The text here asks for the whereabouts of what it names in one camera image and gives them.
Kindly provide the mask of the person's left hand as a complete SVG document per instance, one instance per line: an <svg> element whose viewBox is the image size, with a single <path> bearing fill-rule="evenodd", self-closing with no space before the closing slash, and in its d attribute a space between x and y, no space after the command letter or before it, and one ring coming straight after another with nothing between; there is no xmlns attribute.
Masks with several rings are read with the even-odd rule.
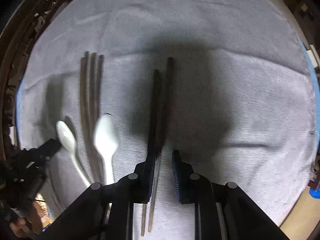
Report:
<svg viewBox="0 0 320 240"><path fill-rule="evenodd" d="M10 228L18 238L35 239L37 237L34 224L28 218L18 217L15 221L10 222Z"/></svg>

